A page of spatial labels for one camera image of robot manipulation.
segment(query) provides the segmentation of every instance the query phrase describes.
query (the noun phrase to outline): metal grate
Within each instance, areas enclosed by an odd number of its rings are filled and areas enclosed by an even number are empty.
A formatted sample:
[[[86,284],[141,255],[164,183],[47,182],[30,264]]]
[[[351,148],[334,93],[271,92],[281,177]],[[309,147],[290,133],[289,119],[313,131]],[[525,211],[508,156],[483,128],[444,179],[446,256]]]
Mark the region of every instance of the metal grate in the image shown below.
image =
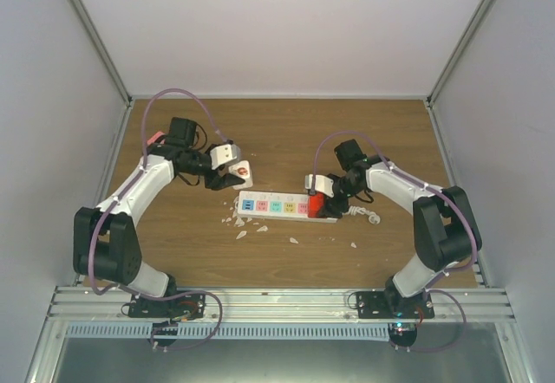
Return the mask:
[[[148,338],[150,322],[80,322],[68,327],[68,338]],[[213,324],[181,323],[177,335],[157,338],[199,339],[213,330]],[[214,338],[220,340],[371,340],[388,341],[385,324],[222,324]]]

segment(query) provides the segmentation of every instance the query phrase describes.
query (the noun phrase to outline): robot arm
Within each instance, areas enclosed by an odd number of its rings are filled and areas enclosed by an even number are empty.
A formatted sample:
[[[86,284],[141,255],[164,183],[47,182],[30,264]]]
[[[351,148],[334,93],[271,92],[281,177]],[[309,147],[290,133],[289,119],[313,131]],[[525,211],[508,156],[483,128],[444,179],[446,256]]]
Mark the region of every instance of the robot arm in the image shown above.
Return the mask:
[[[398,168],[392,171],[377,156],[367,157],[355,140],[343,142],[335,152],[346,174],[343,177],[317,175],[315,189],[324,195],[318,217],[341,218],[349,209],[349,198],[364,189],[381,193],[413,216],[415,255],[402,270],[388,279],[385,290],[392,313],[401,312],[445,268],[471,256],[469,237],[443,200],[426,188],[409,182],[407,178],[412,177],[403,177],[408,175],[406,172]],[[311,182],[309,175],[305,179],[307,189]],[[480,233],[466,193],[458,186],[446,189],[436,185],[426,186],[441,191],[455,203],[469,222],[479,250]]]
[[[251,169],[233,143],[193,149],[197,124],[173,118],[164,143],[153,143],[114,194],[94,209],[83,207],[74,221],[74,270],[88,274],[88,253],[96,240],[95,276],[150,296],[168,296],[172,278],[143,262],[135,230],[158,193],[180,173],[204,177],[205,187],[220,190],[252,186]],[[96,225],[105,217],[98,237]]]

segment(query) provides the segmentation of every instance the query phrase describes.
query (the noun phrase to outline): white wall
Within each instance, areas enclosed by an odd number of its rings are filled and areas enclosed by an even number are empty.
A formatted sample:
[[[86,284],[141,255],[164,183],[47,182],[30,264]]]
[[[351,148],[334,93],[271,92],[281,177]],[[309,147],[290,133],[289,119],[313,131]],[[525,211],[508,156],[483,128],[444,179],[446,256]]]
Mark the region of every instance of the white wall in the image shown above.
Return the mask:
[[[123,106],[66,0],[0,6],[0,381],[19,382]]]
[[[480,0],[83,0],[131,94],[425,96]]]
[[[555,0],[498,0],[437,102],[493,285],[555,376]]]

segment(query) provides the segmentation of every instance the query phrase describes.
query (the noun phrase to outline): white cord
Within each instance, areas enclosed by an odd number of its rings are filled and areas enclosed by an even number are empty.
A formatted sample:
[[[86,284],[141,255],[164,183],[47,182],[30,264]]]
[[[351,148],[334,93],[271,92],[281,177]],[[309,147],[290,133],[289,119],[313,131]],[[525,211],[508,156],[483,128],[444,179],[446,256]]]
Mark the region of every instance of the white cord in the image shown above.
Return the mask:
[[[371,224],[379,224],[381,219],[375,212],[370,211],[364,207],[357,207],[356,205],[351,205],[349,210],[345,212],[343,215],[345,216],[356,216],[358,214],[362,214],[364,216],[368,216],[368,221]]]

